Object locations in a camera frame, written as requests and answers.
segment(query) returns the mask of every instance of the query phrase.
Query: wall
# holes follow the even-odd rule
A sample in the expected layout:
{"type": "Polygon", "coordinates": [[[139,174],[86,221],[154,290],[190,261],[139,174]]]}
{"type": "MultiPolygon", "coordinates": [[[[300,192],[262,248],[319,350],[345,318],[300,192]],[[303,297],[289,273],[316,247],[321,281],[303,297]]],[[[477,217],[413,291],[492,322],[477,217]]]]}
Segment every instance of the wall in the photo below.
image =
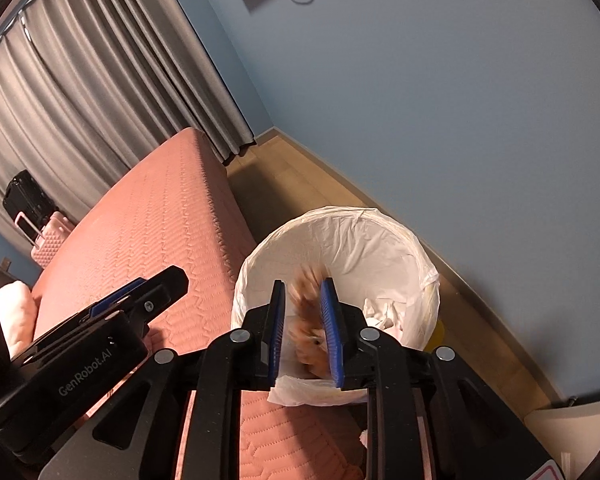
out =
{"type": "Polygon", "coordinates": [[[42,269],[28,256],[24,256],[20,251],[16,250],[7,240],[0,234],[0,264],[2,259],[7,257],[11,260],[9,273],[11,276],[19,279],[21,282],[33,286],[42,269]]]}
{"type": "Polygon", "coordinates": [[[273,126],[258,91],[208,0],[178,0],[254,135],[273,126]]]}
{"type": "Polygon", "coordinates": [[[600,390],[590,0],[209,1],[277,127],[426,240],[566,396],[600,390]]]}

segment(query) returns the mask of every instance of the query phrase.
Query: white trash bag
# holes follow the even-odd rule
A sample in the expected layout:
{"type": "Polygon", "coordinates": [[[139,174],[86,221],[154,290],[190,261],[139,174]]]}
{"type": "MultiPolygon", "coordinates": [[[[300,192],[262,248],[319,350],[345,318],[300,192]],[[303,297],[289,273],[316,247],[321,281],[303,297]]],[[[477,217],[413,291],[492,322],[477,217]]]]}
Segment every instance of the white trash bag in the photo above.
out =
{"type": "MultiPolygon", "coordinates": [[[[377,209],[323,207],[287,222],[260,243],[242,264],[235,285],[231,327],[249,308],[269,303],[274,280],[289,297],[302,264],[320,262],[333,278],[341,302],[357,306],[369,326],[422,350],[438,319],[438,272],[416,236],[377,209]]],[[[331,380],[311,378],[283,336],[280,372],[269,401],[283,406],[334,406],[362,402],[366,390],[342,392],[331,380]]]]}

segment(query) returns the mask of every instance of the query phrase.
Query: white pillow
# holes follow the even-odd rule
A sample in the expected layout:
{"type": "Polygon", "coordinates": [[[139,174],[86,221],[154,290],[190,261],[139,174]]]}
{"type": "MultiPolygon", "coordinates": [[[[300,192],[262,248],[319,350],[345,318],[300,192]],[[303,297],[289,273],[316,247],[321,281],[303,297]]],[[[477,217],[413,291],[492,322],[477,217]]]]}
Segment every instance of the white pillow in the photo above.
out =
{"type": "Polygon", "coordinates": [[[0,325],[13,359],[33,342],[38,308],[29,287],[13,282],[0,288],[0,325]]]}

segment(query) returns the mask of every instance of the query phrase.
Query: suitcase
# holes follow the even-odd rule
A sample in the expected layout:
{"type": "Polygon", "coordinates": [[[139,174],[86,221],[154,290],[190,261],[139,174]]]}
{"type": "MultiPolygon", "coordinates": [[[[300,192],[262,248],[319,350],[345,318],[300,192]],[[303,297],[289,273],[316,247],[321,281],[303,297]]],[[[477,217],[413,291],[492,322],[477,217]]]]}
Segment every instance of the suitcase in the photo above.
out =
{"type": "Polygon", "coordinates": [[[19,227],[29,240],[35,240],[38,232],[49,222],[57,207],[38,183],[24,170],[10,181],[2,200],[2,206],[13,221],[18,213],[23,213],[30,222],[20,222],[19,227]]]}
{"type": "Polygon", "coordinates": [[[40,267],[46,269],[46,266],[51,263],[58,249],[69,237],[75,226],[58,211],[55,211],[51,215],[49,222],[42,228],[42,231],[38,231],[29,218],[22,212],[16,216],[16,225],[18,228],[22,225],[21,220],[38,233],[35,239],[29,239],[33,244],[31,257],[40,267]]]}

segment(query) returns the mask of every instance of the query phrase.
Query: gray curtain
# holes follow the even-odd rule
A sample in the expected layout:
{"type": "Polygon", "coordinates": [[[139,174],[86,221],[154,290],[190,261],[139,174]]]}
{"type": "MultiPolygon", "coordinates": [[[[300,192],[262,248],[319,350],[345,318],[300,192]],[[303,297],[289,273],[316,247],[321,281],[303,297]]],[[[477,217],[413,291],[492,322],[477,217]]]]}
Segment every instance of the gray curtain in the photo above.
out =
{"type": "Polygon", "coordinates": [[[80,220],[177,131],[220,159],[253,134],[176,0],[30,0],[0,39],[0,232],[30,245],[2,207],[27,169],[80,220]]]}

